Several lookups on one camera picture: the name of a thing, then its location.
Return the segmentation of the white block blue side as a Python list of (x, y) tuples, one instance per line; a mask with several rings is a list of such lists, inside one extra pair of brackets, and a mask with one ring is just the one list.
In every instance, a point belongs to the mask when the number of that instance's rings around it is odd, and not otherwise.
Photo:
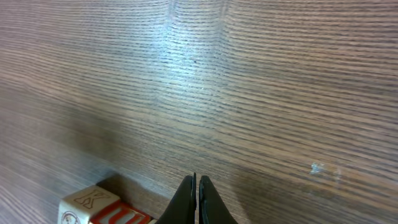
[(58, 224), (89, 224), (90, 219), (121, 198), (97, 185), (92, 185), (61, 199)]

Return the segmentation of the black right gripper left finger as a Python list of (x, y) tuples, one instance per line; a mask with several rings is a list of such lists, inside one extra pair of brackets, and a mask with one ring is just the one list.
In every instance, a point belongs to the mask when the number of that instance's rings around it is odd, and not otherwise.
[(196, 173), (185, 176), (156, 224), (194, 224), (196, 189)]

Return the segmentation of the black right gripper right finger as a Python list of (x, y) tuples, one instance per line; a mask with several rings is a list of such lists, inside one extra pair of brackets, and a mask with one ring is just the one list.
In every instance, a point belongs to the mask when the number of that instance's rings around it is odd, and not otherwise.
[(199, 224), (238, 224), (207, 175), (199, 184)]

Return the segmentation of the red letter M block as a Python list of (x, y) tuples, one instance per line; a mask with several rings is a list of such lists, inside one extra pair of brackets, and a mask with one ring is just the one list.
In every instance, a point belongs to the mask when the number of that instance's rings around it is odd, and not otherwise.
[(89, 224), (148, 224), (151, 221), (150, 215), (118, 201), (91, 218)]

